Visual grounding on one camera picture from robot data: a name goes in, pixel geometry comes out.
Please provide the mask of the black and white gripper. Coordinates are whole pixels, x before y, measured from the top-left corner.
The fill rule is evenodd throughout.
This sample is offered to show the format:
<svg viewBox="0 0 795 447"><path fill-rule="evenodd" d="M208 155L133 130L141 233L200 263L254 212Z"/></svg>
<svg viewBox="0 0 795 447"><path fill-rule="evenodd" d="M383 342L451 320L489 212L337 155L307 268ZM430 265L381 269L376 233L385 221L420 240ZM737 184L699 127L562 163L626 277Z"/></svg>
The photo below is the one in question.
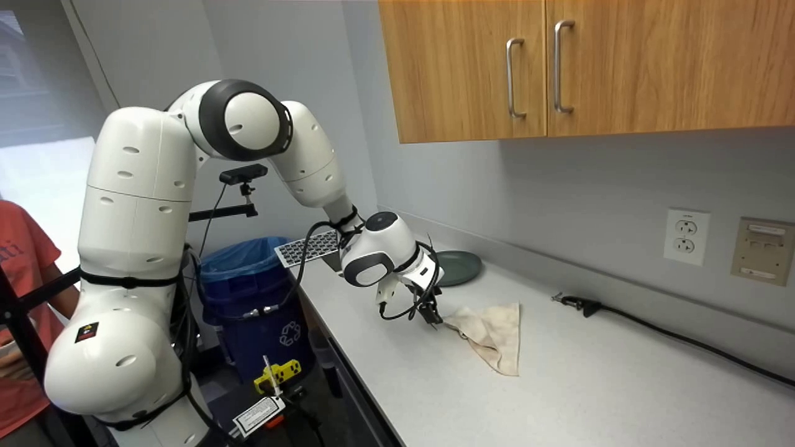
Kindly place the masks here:
<svg viewBox="0 0 795 447"><path fill-rule="evenodd" d="M383 320L412 320L420 314L426 325L441 325L438 308L441 268L431 246L420 243L417 256L377 284L377 314Z"/></svg>

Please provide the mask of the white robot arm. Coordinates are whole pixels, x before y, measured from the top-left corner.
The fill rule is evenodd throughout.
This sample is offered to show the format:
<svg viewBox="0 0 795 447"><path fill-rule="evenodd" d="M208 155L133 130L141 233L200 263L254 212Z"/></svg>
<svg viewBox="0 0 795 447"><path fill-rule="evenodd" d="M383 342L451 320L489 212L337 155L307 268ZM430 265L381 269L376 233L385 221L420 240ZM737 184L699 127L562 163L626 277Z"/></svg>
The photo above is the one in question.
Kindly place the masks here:
<svg viewBox="0 0 795 447"><path fill-rule="evenodd" d="M335 148L316 114L251 78L208 78L168 106L120 106L92 152L77 252L80 302L55 338L45 397L100 420L120 447L200 447L214 428L189 345L171 328L193 184L203 160L228 159L251 173L264 159L290 196L326 212L340 235L340 276L377 289L377 312L438 325L441 265L393 211L363 216L347 197Z"/></svg>

